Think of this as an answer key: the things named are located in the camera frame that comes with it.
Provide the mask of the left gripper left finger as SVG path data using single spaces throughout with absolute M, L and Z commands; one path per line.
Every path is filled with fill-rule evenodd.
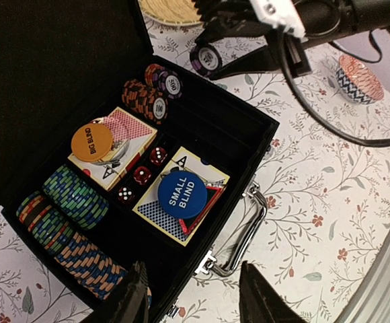
M 81 323 L 148 322 L 148 276 L 144 262 L 133 264 L 111 295 Z

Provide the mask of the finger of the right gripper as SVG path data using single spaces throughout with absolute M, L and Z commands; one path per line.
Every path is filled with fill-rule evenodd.
M 224 38 L 259 37 L 266 33 L 266 25 L 252 20 L 230 17 L 201 17 L 204 30 L 196 37 L 196 44 L 211 44 Z
M 271 50 L 268 46 L 263 46 L 223 65 L 208 78 L 210 80 L 219 80 L 242 74 L 278 72 L 279 63 L 276 50 Z

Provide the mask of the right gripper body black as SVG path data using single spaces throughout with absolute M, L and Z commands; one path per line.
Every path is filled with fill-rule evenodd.
M 252 20 L 260 22 L 249 1 L 195 1 L 194 6 L 200 18 L 223 16 L 236 20 Z M 311 72 L 311 66 L 303 49 L 302 42 L 291 34 L 284 32 L 283 28 L 274 29 L 268 24 L 264 37 L 271 50 L 278 55 L 279 72 L 282 73 L 280 60 L 284 59 L 290 69 L 292 77 L 306 76 Z

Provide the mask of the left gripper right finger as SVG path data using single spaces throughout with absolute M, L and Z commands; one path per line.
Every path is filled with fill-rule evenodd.
M 239 278 L 240 322 L 305 322 L 290 309 L 261 272 L 244 261 Z

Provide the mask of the black white dealer button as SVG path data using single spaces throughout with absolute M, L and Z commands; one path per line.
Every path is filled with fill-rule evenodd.
M 203 77 L 210 77 L 223 66 L 219 52 L 209 44 L 197 44 L 190 51 L 190 62 L 195 72 Z

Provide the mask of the black triangle card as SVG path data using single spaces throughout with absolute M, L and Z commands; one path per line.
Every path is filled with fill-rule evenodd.
M 189 219 L 179 219 L 180 227 L 185 236 L 189 236 L 197 227 L 198 224 L 204 219 L 206 214 L 210 211 L 212 206 L 217 202 L 219 197 L 225 190 L 225 185 L 207 185 L 207 199 L 206 204 L 199 214 Z

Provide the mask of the red die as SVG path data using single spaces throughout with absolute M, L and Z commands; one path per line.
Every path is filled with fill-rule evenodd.
M 134 191 L 129 186 L 123 186 L 118 191 L 118 200 L 123 204 L 130 203 L 134 198 Z

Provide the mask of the blue small blind button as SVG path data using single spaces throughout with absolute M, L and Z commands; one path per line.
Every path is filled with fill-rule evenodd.
M 173 171 L 159 183 L 158 200 L 162 209 L 177 219 L 190 219 L 201 213 L 207 202 L 207 189 L 198 175 Z

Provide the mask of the red card deck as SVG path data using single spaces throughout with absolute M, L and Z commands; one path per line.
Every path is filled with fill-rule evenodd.
M 135 139 L 131 141 L 128 153 L 119 160 L 118 164 L 94 165 L 93 162 L 84 162 L 73 154 L 68 160 L 75 164 L 88 177 L 97 182 L 103 189 L 111 190 L 124 175 L 135 165 L 157 135 L 157 130 L 120 107 L 115 108 L 109 115 L 117 117 L 129 124 Z

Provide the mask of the red dice pair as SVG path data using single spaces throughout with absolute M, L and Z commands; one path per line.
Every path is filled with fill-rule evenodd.
M 166 157 L 167 152 L 163 147 L 153 148 L 147 162 L 134 171 L 134 181 L 141 186 L 146 185 L 151 179 L 153 171 L 164 163 Z

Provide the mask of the black poker case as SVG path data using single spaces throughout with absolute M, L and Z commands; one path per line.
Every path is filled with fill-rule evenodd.
M 153 53 L 136 1 L 0 1 L 0 207 L 96 322 L 160 322 L 273 118 Z

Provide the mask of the orange big blind button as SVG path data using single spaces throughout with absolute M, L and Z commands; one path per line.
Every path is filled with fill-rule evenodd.
M 111 130 L 103 124 L 88 123 L 79 128 L 71 139 L 73 155 L 83 162 L 96 162 L 112 148 Z

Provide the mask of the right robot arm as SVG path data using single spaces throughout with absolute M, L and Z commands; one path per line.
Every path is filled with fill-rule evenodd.
M 374 30 L 390 34 L 390 1 L 195 1 L 203 32 L 190 52 L 194 70 L 210 80 L 244 73 L 282 73 L 302 108 L 325 129 L 353 144 L 390 147 L 390 139 L 359 139 L 323 119 L 298 89 L 295 78 L 311 72 L 306 49 Z M 267 44 L 224 65 L 213 42 L 261 37 Z

